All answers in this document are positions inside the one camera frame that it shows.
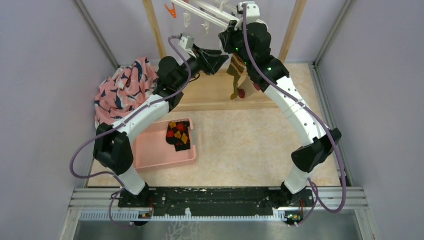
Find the green striped sock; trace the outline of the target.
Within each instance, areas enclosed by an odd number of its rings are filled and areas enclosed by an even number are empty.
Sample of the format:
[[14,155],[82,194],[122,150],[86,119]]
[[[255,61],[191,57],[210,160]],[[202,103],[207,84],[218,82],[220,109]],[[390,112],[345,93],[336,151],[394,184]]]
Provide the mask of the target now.
[[230,60],[230,65],[226,73],[233,77],[233,93],[230,96],[231,100],[235,100],[238,97],[239,80],[243,76],[243,73],[246,69],[245,62],[237,55],[233,54]]

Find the white plastic clip hanger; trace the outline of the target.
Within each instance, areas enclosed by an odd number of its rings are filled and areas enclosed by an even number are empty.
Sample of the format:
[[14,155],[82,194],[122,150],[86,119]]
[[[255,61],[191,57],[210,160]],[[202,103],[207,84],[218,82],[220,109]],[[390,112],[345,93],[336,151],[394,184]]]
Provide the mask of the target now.
[[201,26],[206,34],[210,31],[210,25],[215,25],[226,30],[229,22],[239,20],[237,8],[228,0],[172,0],[169,6],[175,5],[183,9],[183,25],[188,28],[191,24],[191,16],[203,19]]

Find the wooden hanger stand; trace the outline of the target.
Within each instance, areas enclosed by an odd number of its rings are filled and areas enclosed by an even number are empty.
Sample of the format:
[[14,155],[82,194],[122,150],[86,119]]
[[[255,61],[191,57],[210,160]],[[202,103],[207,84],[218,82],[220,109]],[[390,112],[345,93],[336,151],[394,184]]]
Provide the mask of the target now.
[[[278,105],[265,94],[256,92],[252,96],[231,100],[233,81],[224,65],[212,76],[202,76],[200,81],[191,83],[183,91],[184,97],[176,107],[177,112],[276,109]],[[247,75],[242,75],[242,82]]]

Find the beige purple sock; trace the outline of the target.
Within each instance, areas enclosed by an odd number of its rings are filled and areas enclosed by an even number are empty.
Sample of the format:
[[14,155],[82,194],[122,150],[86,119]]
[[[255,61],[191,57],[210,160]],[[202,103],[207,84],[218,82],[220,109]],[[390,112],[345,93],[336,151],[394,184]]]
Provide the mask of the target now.
[[238,97],[241,99],[249,98],[260,90],[261,88],[249,76],[237,87]]

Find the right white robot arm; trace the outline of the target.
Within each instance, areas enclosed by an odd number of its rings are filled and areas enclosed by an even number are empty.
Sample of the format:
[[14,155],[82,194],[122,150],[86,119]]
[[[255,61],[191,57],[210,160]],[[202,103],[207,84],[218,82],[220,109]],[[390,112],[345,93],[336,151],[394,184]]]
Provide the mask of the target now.
[[308,178],[334,152],[342,134],[338,128],[328,128],[309,108],[288,69],[271,55],[272,37],[265,24],[253,22],[243,29],[232,20],[218,37],[224,51],[241,59],[250,80],[278,106],[298,134],[301,146],[291,154],[294,166],[281,185],[283,203],[295,206]]

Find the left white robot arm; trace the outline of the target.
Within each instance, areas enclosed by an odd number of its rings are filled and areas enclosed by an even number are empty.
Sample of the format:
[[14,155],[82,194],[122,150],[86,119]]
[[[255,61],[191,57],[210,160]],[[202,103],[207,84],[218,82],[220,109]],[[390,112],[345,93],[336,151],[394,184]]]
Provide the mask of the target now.
[[145,103],[128,116],[97,128],[93,157],[112,171],[122,187],[130,193],[130,200],[138,207],[149,203],[149,185],[139,176],[133,162],[132,144],[152,123],[174,110],[190,80],[198,73],[215,75],[229,55],[220,50],[193,47],[194,55],[178,64],[172,56],[164,57],[158,65],[157,88]]

